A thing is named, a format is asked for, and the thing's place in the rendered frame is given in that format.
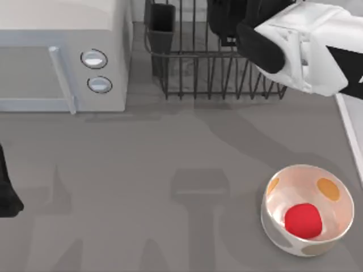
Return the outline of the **dark cutlery holder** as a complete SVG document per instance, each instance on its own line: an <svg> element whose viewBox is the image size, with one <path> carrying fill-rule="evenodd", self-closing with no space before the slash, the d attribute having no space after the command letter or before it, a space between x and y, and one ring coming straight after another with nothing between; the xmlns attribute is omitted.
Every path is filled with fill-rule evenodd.
<svg viewBox="0 0 363 272"><path fill-rule="evenodd" d="M174 5L145 0L144 24L153 53L170 53L175 23L176 7Z"/></svg>

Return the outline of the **pale microwave oven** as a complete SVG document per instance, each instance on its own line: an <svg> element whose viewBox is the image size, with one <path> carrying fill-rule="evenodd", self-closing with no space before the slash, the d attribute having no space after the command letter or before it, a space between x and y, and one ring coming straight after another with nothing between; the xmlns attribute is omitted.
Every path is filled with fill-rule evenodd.
<svg viewBox="0 0 363 272"><path fill-rule="evenodd" d="M60 48L78 112L122 112L132 56L130 0L0 0L0 112L69 112L48 48ZM106 67L82 64L98 49ZM87 80L107 77L108 93Z"/></svg>

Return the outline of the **large round microwave knob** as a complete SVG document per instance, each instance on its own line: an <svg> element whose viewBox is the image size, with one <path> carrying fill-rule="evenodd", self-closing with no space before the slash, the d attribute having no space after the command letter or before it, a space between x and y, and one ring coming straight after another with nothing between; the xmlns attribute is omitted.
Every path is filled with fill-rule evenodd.
<svg viewBox="0 0 363 272"><path fill-rule="evenodd" d="M84 51L80 55L80 60L83 65L89 69L99 70L107 66L107 55L98 49L90 49Z"/></svg>

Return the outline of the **small round microwave knob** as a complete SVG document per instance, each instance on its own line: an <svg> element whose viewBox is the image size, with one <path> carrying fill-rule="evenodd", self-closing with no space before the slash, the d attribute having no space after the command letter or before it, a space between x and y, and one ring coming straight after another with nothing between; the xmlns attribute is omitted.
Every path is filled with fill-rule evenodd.
<svg viewBox="0 0 363 272"><path fill-rule="evenodd" d="M87 80L87 86L94 93L106 94L112 89L113 84L107 77L96 76Z"/></svg>

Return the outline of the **red ball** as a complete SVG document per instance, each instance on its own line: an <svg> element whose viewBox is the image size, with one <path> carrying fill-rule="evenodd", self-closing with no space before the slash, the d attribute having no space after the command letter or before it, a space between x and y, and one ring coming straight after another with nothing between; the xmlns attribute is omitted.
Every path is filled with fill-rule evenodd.
<svg viewBox="0 0 363 272"><path fill-rule="evenodd" d="M310 203L300 203L288 208L284 224L287 232L305 240L319 236L323 230L319 210Z"/></svg>

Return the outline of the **white bowl with orange spots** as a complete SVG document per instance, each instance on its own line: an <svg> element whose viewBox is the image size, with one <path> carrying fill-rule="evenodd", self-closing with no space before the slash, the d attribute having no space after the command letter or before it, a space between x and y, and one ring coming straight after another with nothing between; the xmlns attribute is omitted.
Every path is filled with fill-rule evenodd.
<svg viewBox="0 0 363 272"><path fill-rule="evenodd" d="M310 203L322 217L322 233L309 240L285 229L288 208ZM315 257L328 252L349 231L354 201L344 183L328 170L293 164L277 171L267 182L260 206L260 221L270 241L291 255Z"/></svg>

